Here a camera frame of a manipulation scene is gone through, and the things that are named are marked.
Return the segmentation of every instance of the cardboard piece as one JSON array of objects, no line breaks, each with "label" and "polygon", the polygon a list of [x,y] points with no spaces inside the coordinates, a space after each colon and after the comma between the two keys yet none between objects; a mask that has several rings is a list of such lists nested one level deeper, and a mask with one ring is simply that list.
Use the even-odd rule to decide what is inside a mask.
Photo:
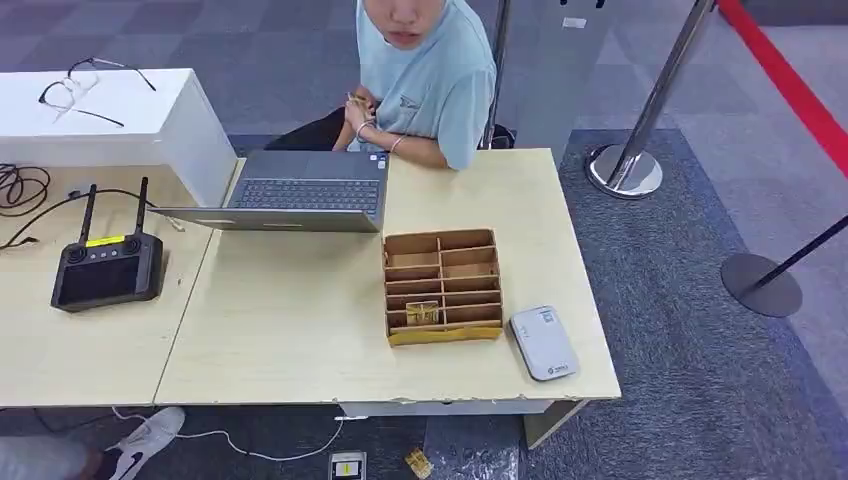
[{"label": "cardboard piece", "polygon": [[[392,346],[495,339],[503,333],[498,253],[491,230],[392,235],[383,243],[386,335]],[[409,309],[436,307],[432,322]]]}]

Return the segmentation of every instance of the eyeglasses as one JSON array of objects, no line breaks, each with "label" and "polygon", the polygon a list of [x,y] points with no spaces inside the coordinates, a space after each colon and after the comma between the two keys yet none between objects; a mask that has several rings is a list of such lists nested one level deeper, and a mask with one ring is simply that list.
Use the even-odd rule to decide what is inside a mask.
[{"label": "eyeglasses", "polygon": [[82,98],[82,96],[88,93],[89,90],[91,90],[92,88],[94,88],[95,85],[100,83],[100,76],[97,75],[96,64],[98,63],[118,68],[128,68],[131,70],[135,70],[135,72],[138,73],[141,79],[144,80],[144,83],[146,83],[151,90],[153,90],[154,92],[156,91],[156,87],[154,87],[153,84],[150,83],[150,80],[148,80],[147,77],[145,77],[139,69],[121,63],[104,60],[102,58],[90,57],[84,60],[80,60],[79,62],[71,65],[71,68],[68,69],[68,74],[62,80],[47,85],[47,87],[44,89],[43,92],[41,92],[41,95],[38,97],[38,103],[47,105],[59,111],[62,115],[67,112],[77,112],[106,120],[117,125],[118,127],[123,127],[124,124],[117,120],[113,120],[109,117],[105,117],[97,113],[73,108],[76,104],[77,99]]}]

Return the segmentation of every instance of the stanchion post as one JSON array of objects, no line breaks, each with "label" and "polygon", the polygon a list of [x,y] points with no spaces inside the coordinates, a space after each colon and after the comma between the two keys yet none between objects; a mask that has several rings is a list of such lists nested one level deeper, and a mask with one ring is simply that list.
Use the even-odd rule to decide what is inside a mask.
[{"label": "stanchion post", "polygon": [[608,145],[589,155],[586,174],[603,192],[618,198],[639,199],[656,191],[662,183],[662,169],[644,151],[645,145],[665,107],[686,52],[714,4],[715,0],[695,1],[627,143]]},{"label": "stanchion post", "polygon": [[803,292],[787,270],[848,227],[848,215],[836,222],[780,265],[751,253],[739,253],[721,266],[724,288],[749,310],[783,318],[801,308]]},{"label": "stanchion post", "polygon": [[503,80],[503,62],[506,53],[506,35],[509,24],[510,0],[500,0],[498,5],[498,19],[495,26],[495,95],[492,105],[489,107],[489,120],[483,131],[482,146],[486,150],[492,149],[492,141],[495,138],[495,117],[498,114],[498,99],[501,96],[501,83]]}]

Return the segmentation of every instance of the person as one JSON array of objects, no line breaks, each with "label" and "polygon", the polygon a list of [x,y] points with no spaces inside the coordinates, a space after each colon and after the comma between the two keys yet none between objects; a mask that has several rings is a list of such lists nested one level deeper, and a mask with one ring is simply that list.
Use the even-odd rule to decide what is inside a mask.
[{"label": "person", "polygon": [[344,107],[266,150],[389,151],[468,167],[495,90],[480,17],[465,0],[357,0],[356,37],[360,85]]},{"label": "person", "polygon": [[103,452],[55,437],[0,437],[3,480],[132,480],[177,437],[185,412],[168,407]]}]

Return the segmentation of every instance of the controller screen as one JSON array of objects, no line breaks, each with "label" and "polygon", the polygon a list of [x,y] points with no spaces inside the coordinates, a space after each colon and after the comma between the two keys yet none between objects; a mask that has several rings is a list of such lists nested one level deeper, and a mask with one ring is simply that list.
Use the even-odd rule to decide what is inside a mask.
[{"label": "controller screen", "polygon": [[74,304],[135,293],[138,257],[74,265],[65,270],[59,302]]}]

